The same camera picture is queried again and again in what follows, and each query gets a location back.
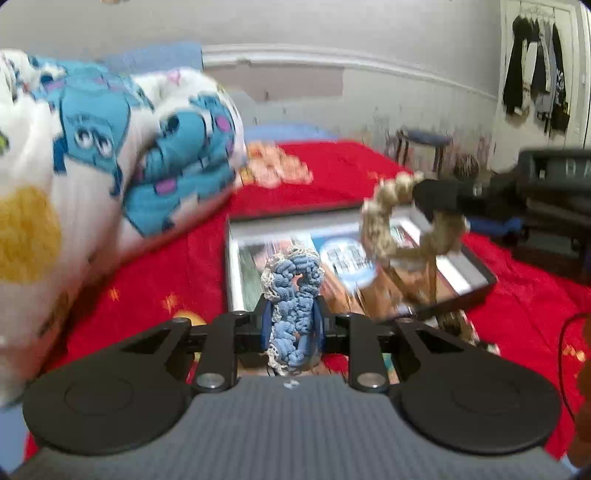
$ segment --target hanger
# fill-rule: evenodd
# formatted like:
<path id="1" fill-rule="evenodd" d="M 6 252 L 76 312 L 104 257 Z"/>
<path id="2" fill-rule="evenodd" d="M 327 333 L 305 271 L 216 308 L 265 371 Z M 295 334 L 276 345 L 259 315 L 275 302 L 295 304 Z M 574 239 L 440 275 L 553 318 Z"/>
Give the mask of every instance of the hanger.
<path id="1" fill-rule="evenodd" d="M 525 17 L 529 16 L 530 21 L 533 21 L 533 17 L 537 17 L 537 19 L 544 19 L 548 21 L 556 21 L 556 7 L 552 7 L 552 13 L 540 10 L 538 6 L 534 6 L 532 8 L 523 8 L 522 0 L 519 0 L 519 14 Z"/>

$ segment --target orange plush toy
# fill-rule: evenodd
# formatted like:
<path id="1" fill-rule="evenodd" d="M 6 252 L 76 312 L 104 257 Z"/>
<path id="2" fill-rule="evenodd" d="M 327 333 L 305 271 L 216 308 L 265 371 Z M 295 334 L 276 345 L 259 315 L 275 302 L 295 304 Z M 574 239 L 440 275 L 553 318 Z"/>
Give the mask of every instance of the orange plush toy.
<path id="1" fill-rule="evenodd" d="M 274 145 L 261 142 L 247 146 L 248 164 L 239 173 L 240 185 L 255 183 L 268 189 L 277 188 L 281 183 L 309 184 L 312 172 L 298 157 L 288 155 Z"/>

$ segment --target door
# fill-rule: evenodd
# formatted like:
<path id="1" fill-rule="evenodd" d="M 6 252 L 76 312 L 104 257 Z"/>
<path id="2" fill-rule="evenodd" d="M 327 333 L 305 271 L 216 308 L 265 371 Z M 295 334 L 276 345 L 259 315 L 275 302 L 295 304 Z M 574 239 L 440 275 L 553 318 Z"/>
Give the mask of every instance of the door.
<path id="1" fill-rule="evenodd" d="M 544 124 L 536 118 L 533 104 L 527 117 L 507 115 L 503 105 L 503 90 L 513 49 L 513 22 L 524 11 L 538 9 L 545 18 L 555 23 L 560 34 L 564 60 L 567 101 L 570 108 L 570 123 L 566 135 L 544 133 Z M 576 7 L 551 0 L 501 0 L 501 69 L 499 101 L 497 104 L 493 141 L 489 156 L 489 168 L 493 171 L 507 171 L 517 163 L 519 152 L 530 147 L 582 146 L 580 121 L 577 117 L 580 80 L 579 22 Z"/>

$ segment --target metal screw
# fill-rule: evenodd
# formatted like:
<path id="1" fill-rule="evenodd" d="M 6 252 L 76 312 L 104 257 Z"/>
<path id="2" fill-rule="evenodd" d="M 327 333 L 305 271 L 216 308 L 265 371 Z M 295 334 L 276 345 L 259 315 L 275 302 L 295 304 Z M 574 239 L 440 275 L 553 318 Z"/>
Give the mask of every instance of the metal screw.
<path id="1" fill-rule="evenodd" d="M 300 382 L 298 382 L 297 380 L 290 380 L 289 382 L 285 382 L 283 384 L 283 386 L 285 388 L 287 388 L 288 390 L 293 390 L 294 388 L 297 388 L 300 385 Z"/>
<path id="2" fill-rule="evenodd" d="M 482 183 L 476 183 L 472 188 L 472 194 L 474 197 L 481 197 L 483 192 Z"/>
<path id="3" fill-rule="evenodd" d="M 202 374 L 197 377 L 197 385 L 202 388 L 219 388 L 225 379 L 220 374 Z"/>
<path id="4" fill-rule="evenodd" d="M 383 375 L 368 372 L 357 377 L 357 382 L 365 388 L 379 388 L 386 383 Z"/>

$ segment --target blue pillow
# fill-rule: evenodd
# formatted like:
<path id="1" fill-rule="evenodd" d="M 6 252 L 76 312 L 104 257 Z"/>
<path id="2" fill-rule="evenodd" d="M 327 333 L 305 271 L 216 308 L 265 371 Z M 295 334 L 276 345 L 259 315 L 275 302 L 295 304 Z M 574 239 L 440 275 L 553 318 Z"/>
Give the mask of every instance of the blue pillow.
<path id="1" fill-rule="evenodd" d="M 190 67 L 203 70 L 201 45 L 195 42 L 177 42 L 153 45 L 130 50 L 120 55 L 103 59 L 104 65 L 112 72 L 138 75 L 159 70 L 173 70 Z"/>
<path id="2" fill-rule="evenodd" d="M 244 128 L 246 143 L 261 142 L 303 142 L 307 140 L 337 140 L 337 137 L 307 124 L 268 124 Z"/>

